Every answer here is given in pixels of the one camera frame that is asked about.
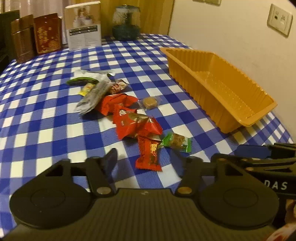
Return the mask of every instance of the red package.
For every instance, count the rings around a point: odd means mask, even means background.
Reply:
[[[157,147],[160,141],[138,135],[138,142],[140,157],[136,160],[136,168],[162,172],[157,160]]]
[[[116,120],[116,132],[119,139],[125,136],[136,137],[137,135],[161,135],[163,130],[155,118],[136,113],[118,116]]]
[[[96,106],[95,109],[106,116],[109,112],[114,113],[114,106],[116,104],[122,105],[123,107],[128,107],[137,101],[138,98],[123,93],[107,95],[103,98],[101,103]]]
[[[120,117],[129,113],[137,113],[137,109],[129,109],[119,104],[114,105],[113,124],[118,125]]]

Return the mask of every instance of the blue and white tablecloth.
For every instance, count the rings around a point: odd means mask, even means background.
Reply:
[[[160,96],[161,105],[146,114],[164,130],[192,138],[191,155],[209,161],[214,153],[233,153],[238,144],[290,142],[289,133],[269,113],[255,125],[223,134],[200,106],[169,75],[159,47],[187,47],[163,35],[143,35],[137,41],[107,39],[102,47],[45,54],[24,64],[13,61],[0,75],[0,237],[15,226],[9,198],[21,185],[62,158],[81,162],[117,148],[112,172],[117,188],[171,188],[180,179],[169,159],[169,149],[158,152],[163,172],[138,170],[137,140],[118,140],[111,117],[93,111],[81,118],[74,112],[81,87],[66,81],[76,69],[113,69],[130,84],[128,95],[139,99]],[[85,177],[74,181],[87,188]]]

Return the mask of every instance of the transparent water tank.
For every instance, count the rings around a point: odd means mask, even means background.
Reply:
[[[135,40],[140,36],[140,9],[131,5],[116,7],[112,33],[119,41]]]

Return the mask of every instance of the wall socket plate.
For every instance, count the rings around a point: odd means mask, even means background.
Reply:
[[[214,4],[214,5],[220,5],[221,4],[221,0],[193,0],[195,2],[205,2],[205,3],[209,3],[209,4]]]
[[[271,4],[267,25],[280,32],[285,37],[289,36],[293,15],[278,6]]]

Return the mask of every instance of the yellow container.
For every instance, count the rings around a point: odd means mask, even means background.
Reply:
[[[253,80],[211,52],[161,48],[170,75],[206,111],[223,133],[251,126],[277,103]]]

